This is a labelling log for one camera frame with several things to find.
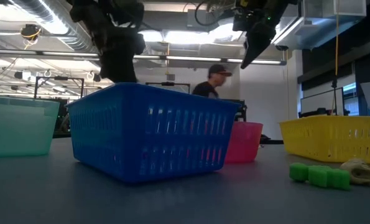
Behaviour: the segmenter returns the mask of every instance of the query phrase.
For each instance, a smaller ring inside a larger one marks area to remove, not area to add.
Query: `teal plastic basket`
[[[0,96],[0,157],[47,154],[59,103]]]

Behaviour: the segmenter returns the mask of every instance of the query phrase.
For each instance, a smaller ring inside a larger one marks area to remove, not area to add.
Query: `window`
[[[359,116],[359,99],[356,96],[356,83],[351,83],[343,87],[345,109],[349,111],[349,116]]]

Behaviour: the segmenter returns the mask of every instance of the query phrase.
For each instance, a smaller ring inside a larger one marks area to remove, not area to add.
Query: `black shirt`
[[[214,87],[208,82],[198,84],[192,92],[193,95],[205,96],[208,98],[218,98],[219,95]]]

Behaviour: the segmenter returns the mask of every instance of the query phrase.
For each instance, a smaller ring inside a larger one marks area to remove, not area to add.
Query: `pink plastic basket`
[[[225,163],[254,161],[262,127],[259,123],[234,122]]]

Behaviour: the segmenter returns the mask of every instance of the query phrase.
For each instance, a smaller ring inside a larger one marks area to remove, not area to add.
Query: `gray table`
[[[295,161],[318,164],[266,146],[252,164],[130,186],[77,162],[70,139],[55,139],[49,156],[0,158],[0,223],[370,223],[369,187],[294,183]]]

